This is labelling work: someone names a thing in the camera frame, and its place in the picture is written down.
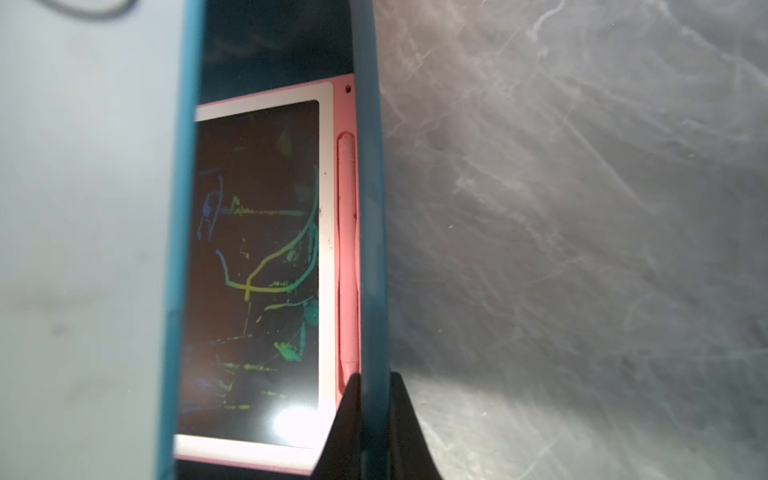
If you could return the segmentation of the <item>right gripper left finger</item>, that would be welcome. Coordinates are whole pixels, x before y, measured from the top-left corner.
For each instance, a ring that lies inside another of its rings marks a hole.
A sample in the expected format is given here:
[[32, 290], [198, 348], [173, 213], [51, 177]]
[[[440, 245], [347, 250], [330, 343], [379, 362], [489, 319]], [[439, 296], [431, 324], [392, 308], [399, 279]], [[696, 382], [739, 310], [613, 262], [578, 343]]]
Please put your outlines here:
[[345, 387], [338, 411], [311, 480], [359, 480], [362, 458], [360, 374]]

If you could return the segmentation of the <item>teal storage box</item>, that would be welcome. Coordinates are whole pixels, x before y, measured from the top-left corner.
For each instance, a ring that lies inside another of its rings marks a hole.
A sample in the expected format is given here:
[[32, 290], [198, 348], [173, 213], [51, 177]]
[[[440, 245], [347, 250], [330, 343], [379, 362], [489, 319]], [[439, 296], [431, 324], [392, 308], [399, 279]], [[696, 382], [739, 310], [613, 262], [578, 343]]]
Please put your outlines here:
[[166, 338], [158, 475], [177, 473], [182, 326], [192, 216], [196, 130], [193, 110], [249, 87], [352, 73], [361, 86], [356, 124], [358, 180], [361, 409], [349, 453], [361, 479], [390, 479], [390, 352], [387, 308], [384, 155], [374, 8], [369, 1], [189, 1], [183, 24], [179, 122], [171, 187], [166, 270]]

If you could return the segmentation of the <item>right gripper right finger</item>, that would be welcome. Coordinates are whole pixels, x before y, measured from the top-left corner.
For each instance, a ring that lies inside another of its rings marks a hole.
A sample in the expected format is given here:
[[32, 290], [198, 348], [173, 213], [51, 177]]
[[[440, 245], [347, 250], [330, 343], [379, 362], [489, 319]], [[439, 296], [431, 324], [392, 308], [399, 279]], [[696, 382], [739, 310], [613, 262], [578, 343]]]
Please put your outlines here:
[[392, 479], [442, 479], [425, 441], [404, 380], [398, 372], [390, 373], [388, 435]]

